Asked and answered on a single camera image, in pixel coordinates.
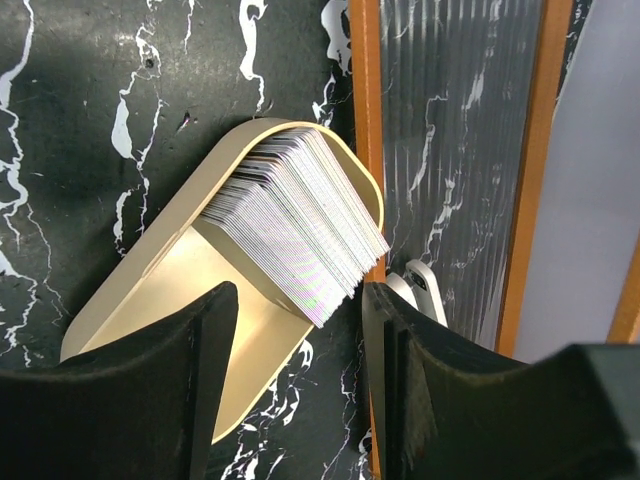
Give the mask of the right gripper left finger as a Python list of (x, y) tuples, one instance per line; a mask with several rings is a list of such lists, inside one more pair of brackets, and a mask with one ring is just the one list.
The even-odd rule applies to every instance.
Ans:
[(51, 368), (1, 374), (5, 479), (201, 479), (238, 318), (223, 282)]

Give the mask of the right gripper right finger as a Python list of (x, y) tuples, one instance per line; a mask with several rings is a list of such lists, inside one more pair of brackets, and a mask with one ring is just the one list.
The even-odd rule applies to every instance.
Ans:
[(526, 364), (385, 284), (366, 284), (361, 299), (383, 478), (638, 477), (637, 346), (573, 344)]

